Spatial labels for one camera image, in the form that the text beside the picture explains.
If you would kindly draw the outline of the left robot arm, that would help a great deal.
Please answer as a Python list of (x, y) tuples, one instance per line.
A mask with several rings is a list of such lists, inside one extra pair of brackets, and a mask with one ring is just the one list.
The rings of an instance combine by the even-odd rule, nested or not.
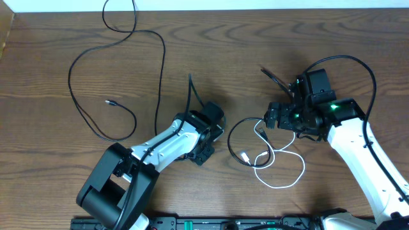
[(202, 165), (223, 133), (223, 110), (208, 102), (200, 111), (178, 113), (171, 126), (149, 141), (109, 146), (79, 191), (76, 203), (106, 229), (146, 229), (143, 211), (160, 172), (186, 155)]

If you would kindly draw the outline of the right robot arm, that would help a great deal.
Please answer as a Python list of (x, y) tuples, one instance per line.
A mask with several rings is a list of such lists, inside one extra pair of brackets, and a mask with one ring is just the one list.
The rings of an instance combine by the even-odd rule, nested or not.
[(352, 98), (338, 100), (324, 69), (303, 73), (289, 85), (290, 103), (272, 102), (264, 115), (268, 128), (295, 132), (298, 138), (324, 140), (345, 161), (364, 192), (374, 221), (343, 209), (317, 218), (320, 229), (408, 229), (408, 182), (374, 137), (366, 114)]

